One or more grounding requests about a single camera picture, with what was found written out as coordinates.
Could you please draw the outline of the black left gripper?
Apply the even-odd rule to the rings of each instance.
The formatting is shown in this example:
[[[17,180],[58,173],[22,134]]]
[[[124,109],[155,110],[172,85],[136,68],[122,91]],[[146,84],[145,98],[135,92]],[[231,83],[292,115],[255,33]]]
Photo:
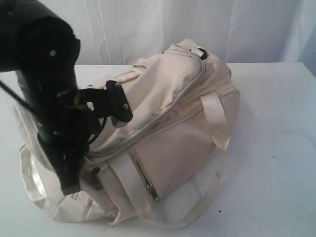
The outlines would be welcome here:
[[[66,90],[52,100],[50,123],[38,132],[38,140],[53,166],[64,195],[81,190],[79,173],[89,143],[104,127],[101,89]]]

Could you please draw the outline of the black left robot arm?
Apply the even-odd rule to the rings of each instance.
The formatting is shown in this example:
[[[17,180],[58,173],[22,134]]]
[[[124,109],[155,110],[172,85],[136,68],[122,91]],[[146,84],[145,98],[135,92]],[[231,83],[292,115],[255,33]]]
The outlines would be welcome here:
[[[39,1],[1,1],[0,70],[17,73],[22,96],[3,88],[33,115],[64,195],[81,190],[88,140],[100,126],[80,98],[74,71],[79,52],[71,26]]]

